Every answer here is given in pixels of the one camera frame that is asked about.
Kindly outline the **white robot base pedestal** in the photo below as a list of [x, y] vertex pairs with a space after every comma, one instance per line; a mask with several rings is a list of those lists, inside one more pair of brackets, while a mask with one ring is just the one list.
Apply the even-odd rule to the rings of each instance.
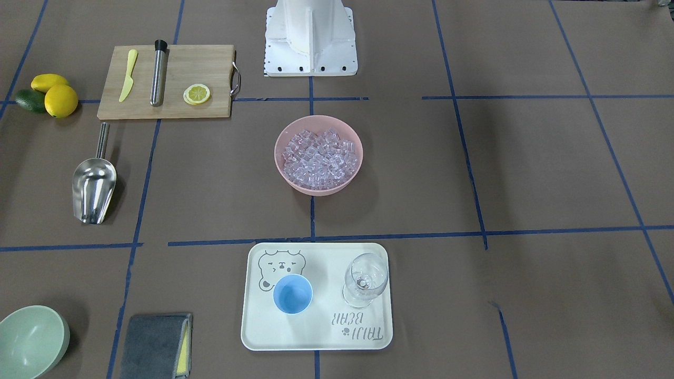
[[278, 1], [265, 21], [265, 76], [357, 74], [353, 12], [342, 1]]

